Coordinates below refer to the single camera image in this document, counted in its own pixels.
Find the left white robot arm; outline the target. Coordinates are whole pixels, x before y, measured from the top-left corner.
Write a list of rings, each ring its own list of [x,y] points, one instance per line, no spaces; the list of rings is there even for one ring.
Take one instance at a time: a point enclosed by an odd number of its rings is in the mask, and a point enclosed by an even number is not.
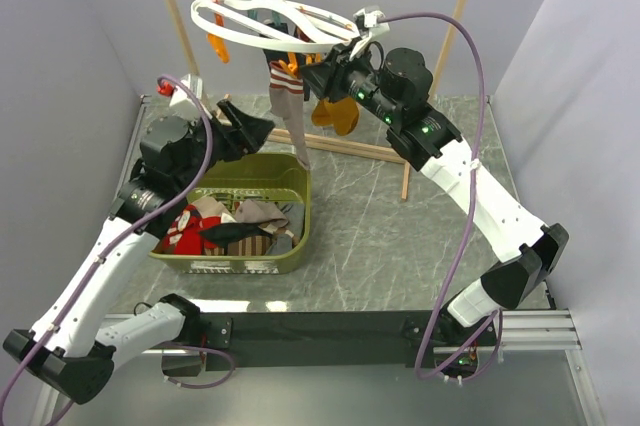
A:
[[[4,350],[29,373],[77,404],[91,401],[120,366],[145,350],[200,342],[200,310],[169,294],[117,326],[102,321],[134,269],[168,233],[186,195],[217,162],[258,152],[274,128],[230,101],[228,121],[179,116],[154,120],[139,143],[140,157],[116,195],[88,257],[54,305],[33,326],[14,329]]]

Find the taupe sock with striped cuff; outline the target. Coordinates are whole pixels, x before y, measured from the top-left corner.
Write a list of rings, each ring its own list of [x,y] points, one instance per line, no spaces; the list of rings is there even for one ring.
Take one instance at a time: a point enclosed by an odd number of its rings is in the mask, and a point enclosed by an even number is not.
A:
[[[283,120],[298,162],[310,170],[303,119],[303,82],[289,75],[276,61],[269,62],[269,74],[271,113]]]

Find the orange clothes clip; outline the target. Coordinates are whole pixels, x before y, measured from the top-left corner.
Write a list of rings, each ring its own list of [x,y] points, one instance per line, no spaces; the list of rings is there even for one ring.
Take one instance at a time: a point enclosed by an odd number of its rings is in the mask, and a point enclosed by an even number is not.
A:
[[[297,56],[295,54],[289,56],[286,61],[279,60],[278,64],[282,68],[282,70],[290,77],[295,79],[300,78]]]

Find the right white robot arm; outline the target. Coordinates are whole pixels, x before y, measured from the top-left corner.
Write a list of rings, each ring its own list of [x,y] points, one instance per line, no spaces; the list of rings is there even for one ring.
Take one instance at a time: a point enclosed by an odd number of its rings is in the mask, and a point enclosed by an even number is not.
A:
[[[481,318],[516,308],[553,271],[568,232],[518,203],[474,158],[453,123],[429,104],[433,76],[421,53],[396,48],[374,68],[369,53],[354,57],[338,45],[324,60],[301,66],[299,74],[318,98],[352,99],[380,119],[392,149],[471,214],[489,242],[498,261],[442,307],[444,341],[464,343]]]

